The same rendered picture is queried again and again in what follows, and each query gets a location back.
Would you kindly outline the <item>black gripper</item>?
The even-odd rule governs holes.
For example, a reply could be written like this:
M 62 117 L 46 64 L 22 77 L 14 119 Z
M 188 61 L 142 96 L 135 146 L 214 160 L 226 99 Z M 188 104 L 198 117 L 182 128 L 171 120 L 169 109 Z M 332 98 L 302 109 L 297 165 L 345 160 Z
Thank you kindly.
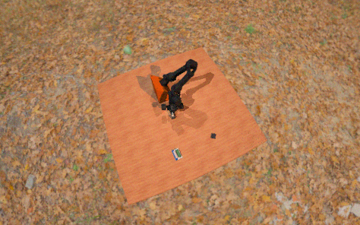
M 169 100 L 169 104 L 170 103 L 173 103 L 173 102 Z M 161 107 L 162 107 L 162 110 L 166 110 L 166 108 L 167 108 L 167 110 L 170 111 L 170 113 L 172 115 L 172 112 L 171 112 L 171 109 L 169 108 L 169 105 L 166 106 L 165 104 L 162 104 Z M 178 105 L 178 107 L 179 107 L 179 109 L 184 109 L 183 103 Z

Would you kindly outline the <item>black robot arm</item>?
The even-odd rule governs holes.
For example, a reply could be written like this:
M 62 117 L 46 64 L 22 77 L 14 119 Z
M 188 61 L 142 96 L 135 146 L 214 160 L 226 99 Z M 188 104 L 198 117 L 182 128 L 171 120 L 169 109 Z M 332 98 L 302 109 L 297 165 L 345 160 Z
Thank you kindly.
M 189 59 L 184 66 L 178 68 L 174 72 L 169 72 L 167 74 L 164 74 L 161 81 L 159 81 L 161 86 L 166 86 L 169 82 L 176 81 L 176 77 L 187 71 L 187 74 L 179 82 L 173 84 L 171 86 L 171 90 L 167 92 L 169 94 L 169 100 L 173 102 L 169 104 L 169 108 L 171 109 L 171 112 L 175 112 L 179 109 L 178 105 L 182 103 L 180 97 L 182 87 L 192 77 L 194 77 L 194 73 L 196 70 L 197 70 L 197 62 L 192 59 Z

